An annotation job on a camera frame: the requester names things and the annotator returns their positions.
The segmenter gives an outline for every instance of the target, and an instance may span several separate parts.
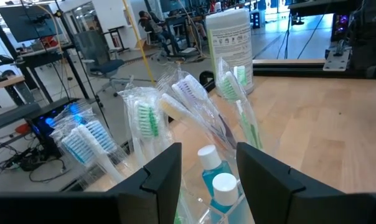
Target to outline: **wooden table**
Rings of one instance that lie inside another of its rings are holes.
[[[248,98],[267,153],[343,192],[376,192],[376,81],[256,77],[254,82]],[[210,95],[242,139],[228,104],[214,91]],[[209,141],[182,123],[170,127],[183,145],[183,176],[200,189],[200,173],[191,174],[200,168],[197,150]],[[106,178],[93,186],[108,189]]]

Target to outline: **container label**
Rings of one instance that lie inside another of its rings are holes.
[[[209,44],[213,59],[213,71],[216,61],[222,57],[232,69],[234,66],[245,66],[247,85],[246,90],[253,86],[253,62],[251,54],[250,25],[238,25],[222,29],[209,30]]]

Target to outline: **gray floor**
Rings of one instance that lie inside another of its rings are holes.
[[[288,44],[288,58],[297,58],[300,51],[303,49],[305,43],[312,34],[314,28],[319,22],[321,16],[307,17],[304,22],[305,25],[294,26],[291,28]],[[304,50],[300,58],[323,58],[324,51],[330,45],[329,39],[331,36],[331,21],[332,15],[324,16],[322,22],[320,23],[314,37],[311,39],[310,43]],[[266,25],[265,28],[253,30],[252,32],[252,47],[253,56],[257,59],[276,59],[278,50],[282,44],[284,33],[288,27],[288,20],[283,19],[280,21],[272,22]],[[132,50],[131,52],[124,52],[120,55],[123,60],[131,60],[140,56],[139,51]],[[284,57],[284,46],[280,53],[280,58]],[[151,73],[155,80],[157,80],[167,68],[167,66],[176,66],[174,63],[170,63],[165,59],[161,59],[160,62],[156,60],[148,59],[149,67]],[[90,89],[90,84],[87,82],[87,78],[83,73],[82,66],[77,62],[75,64],[84,86],[90,97],[93,97],[92,91]],[[65,87],[68,89],[68,94],[71,97],[83,96],[81,89],[77,86],[75,79],[72,81],[67,81],[67,77],[72,77],[72,73],[68,66],[64,66],[63,74],[61,72],[61,65],[56,66],[60,72],[60,75],[65,83]],[[200,63],[183,64],[181,68],[195,77],[199,77],[199,74],[204,70],[211,70],[211,62],[209,59],[204,60]],[[37,69],[41,80],[48,89],[49,93],[52,95],[52,99],[55,101],[61,97],[65,97],[66,93],[60,84],[59,77],[57,76],[53,68],[43,67],[43,70]],[[134,82],[137,86],[151,86],[150,79],[146,67],[142,60],[135,61],[119,69],[118,74],[115,77],[126,78],[130,75],[134,75],[135,78],[144,79],[145,82]],[[90,77],[90,83],[94,91],[101,88],[106,80],[97,79]],[[43,100],[42,95],[39,91],[35,91],[34,95],[41,105],[45,105],[46,101]],[[103,112],[105,114],[106,120],[110,126],[110,131],[119,144],[123,144],[127,139],[129,139],[129,130],[126,129],[125,125],[125,115],[123,100],[120,97],[114,97],[113,93],[109,89],[108,91],[99,94],[102,103],[104,104]],[[104,119],[101,116],[100,110],[96,104],[93,104],[93,110],[98,114],[98,118],[103,122]],[[17,122],[14,125],[10,125],[6,128],[0,130],[0,136],[5,136],[14,131],[14,128],[18,124],[22,124],[23,121]],[[20,141],[12,144],[17,150],[23,151],[27,148],[28,141],[21,139]],[[7,149],[0,150],[0,162],[8,159],[10,153]],[[47,168],[43,168],[41,171],[38,170],[37,178],[52,177],[60,169],[60,164],[48,164]],[[70,179],[72,179],[76,174],[70,174],[63,179],[53,180],[47,184],[33,184],[29,182],[28,174],[21,170],[6,171],[0,175],[0,191],[32,191],[32,190],[45,190],[45,191],[56,191],[63,184],[66,184]]]

